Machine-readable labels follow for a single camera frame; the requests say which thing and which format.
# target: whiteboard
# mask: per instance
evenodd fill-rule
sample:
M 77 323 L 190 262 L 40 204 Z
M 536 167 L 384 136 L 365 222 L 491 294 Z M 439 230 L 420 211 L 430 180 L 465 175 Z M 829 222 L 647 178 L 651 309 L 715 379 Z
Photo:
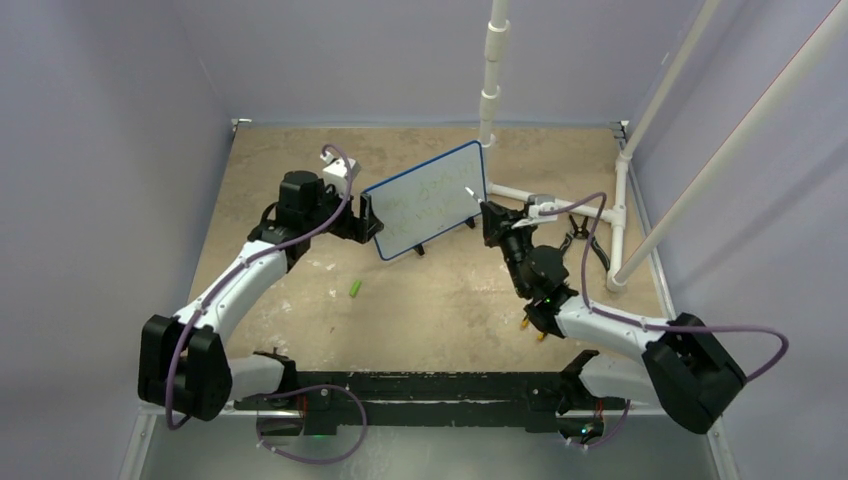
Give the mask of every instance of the whiteboard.
M 391 260 L 479 215 L 466 186 L 486 199 L 483 147 L 476 140 L 366 188 L 385 225 L 374 236 L 380 258 Z

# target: pvc pipe joint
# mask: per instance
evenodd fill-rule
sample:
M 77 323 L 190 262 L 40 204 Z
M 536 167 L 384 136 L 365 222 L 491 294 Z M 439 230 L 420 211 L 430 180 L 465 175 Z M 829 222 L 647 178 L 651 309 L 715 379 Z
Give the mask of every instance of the pvc pipe joint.
M 494 133 L 489 134 L 489 141 L 488 142 L 484 142 L 482 138 L 479 141 L 480 141 L 480 146 L 482 146 L 484 150 L 488 150 L 495 145 L 495 134 Z
M 501 87 L 495 86 L 495 94 L 489 95 L 485 90 L 480 92 L 480 119 L 491 121 L 501 103 Z
M 489 22 L 489 31 L 486 32 L 486 60 L 490 62 L 498 62 L 503 57 L 504 49 L 506 48 L 507 37 L 509 36 L 509 20 L 502 28 L 498 28 Z
M 633 155 L 628 155 L 628 154 L 624 153 L 623 150 L 618 152 L 618 158 L 615 159 L 616 170 L 618 169 L 619 163 L 629 164 L 631 160 L 633 160 Z
M 627 291 L 627 280 L 623 283 L 619 283 L 615 279 L 616 272 L 613 272 L 610 269 L 609 273 L 607 273 L 607 290 L 613 293 L 622 293 Z
M 627 208 L 624 205 L 616 205 L 611 210 L 605 210 L 605 212 L 606 221 L 609 222 L 611 227 L 624 229 L 627 223 Z

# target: lavender wall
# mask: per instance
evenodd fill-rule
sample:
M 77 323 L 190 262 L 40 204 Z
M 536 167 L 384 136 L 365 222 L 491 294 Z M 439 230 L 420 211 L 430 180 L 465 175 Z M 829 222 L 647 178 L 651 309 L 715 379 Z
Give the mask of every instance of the lavender wall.
M 666 106 L 635 171 L 652 220 L 665 212 L 836 0 L 749 0 L 691 92 Z M 845 478 L 848 417 L 848 37 L 660 244 L 678 310 L 789 335 L 784 361 L 725 417 L 743 478 Z M 724 336 L 751 371 L 776 349 Z
M 141 326 L 188 295 L 228 117 L 164 0 L 5 1 L 0 65 L 0 464 L 115 478 Z
M 513 1 L 498 119 L 631 118 L 700 0 Z M 491 0 L 178 0 L 231 116 L 478 118 Z

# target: black clamp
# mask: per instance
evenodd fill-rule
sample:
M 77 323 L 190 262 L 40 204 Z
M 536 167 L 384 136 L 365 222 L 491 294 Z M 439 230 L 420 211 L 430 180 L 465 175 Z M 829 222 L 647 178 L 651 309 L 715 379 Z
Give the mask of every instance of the black clamp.
M 583 223 L 577 225 L 577 221 L 574 220 L 574 217 L 568 215 L 568 220 L 571 222 L 571 231 L 565 234 L 565 240 L 562 241 L 562 245 L 559 246 L 559 251 L 562 252 L 562 255 L 565 256 L 565 252 L 568 251 L 568 247 L 571 246 L 572 241 L 576 238 L 578 240 L 588 240 L 589 239 L 589 217 L 583 217 Z M 601 264 L 604 266 L 604 270 L 609 272 L 610 269 L 610 261 L 604 249 L 601 248 L 601 245 L 598 243 L 598 237 L 592 237 L 592 243 L 590 244 L 592 250 L 595 252 L 595 255 L 601 260 Z

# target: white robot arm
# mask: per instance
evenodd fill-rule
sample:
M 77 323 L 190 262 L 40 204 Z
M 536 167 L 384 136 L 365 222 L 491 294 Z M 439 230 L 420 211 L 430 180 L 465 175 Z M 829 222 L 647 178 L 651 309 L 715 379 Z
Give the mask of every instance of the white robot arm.
M 322 160 L 327 164 L 322 177 L 308 171 L 285 175 L 279 200 L 265 209 L 241 252 L 212 286 L 174 315 L 154 315 L 147 321 L 139 362 L 138 394 L 142 400 L 166 405 L 168 370 L 178 338 L 186 328 L 190 331 L 171 385 L 174 410 L 211 420 L 229 400 L 297 388 L 293 360 L 276 352 L 228 360 L 223 346 L 259 297 L 291 271 L 310 248 L 309 239 L 287 247 L 284 244 L 326 222 L 330 222 L 326 232 L 359 243 L 367 243 L 382 230 L 367 194 L 360 196 L 358 217 L 350 202 L 341 207 L 346 186 L 360 170 L 356 161 L 348 160 L 348 178 L 341 159 L 325 153 Z M 331 221 L 339 208 L 341 213 Z M 275 218 L 269 219 L 272 211 Z
M 661 406 L 687 430 L 706 433 L 747 378 L 715 336 L 691 333 L 703 322 L 687 313 L 671 321 L 647 318 L 581 298 L 566 283 L 562 252 L 532 243 L 537 225 L 556 218 L 546 213 L 559 208 L 553 197 L 531 196 L 523 210 L 477 201 L 485 245 L 501 249 L 516 293 L 529 300 L 526 320 L 542 334 L 584 340 L 621 356 L 596 350 L 578 356 L 561 375 L 560 413 L 570 409 L 569 398 L 618 397 Z M 663 331 L 675 327 L 689 331 Z

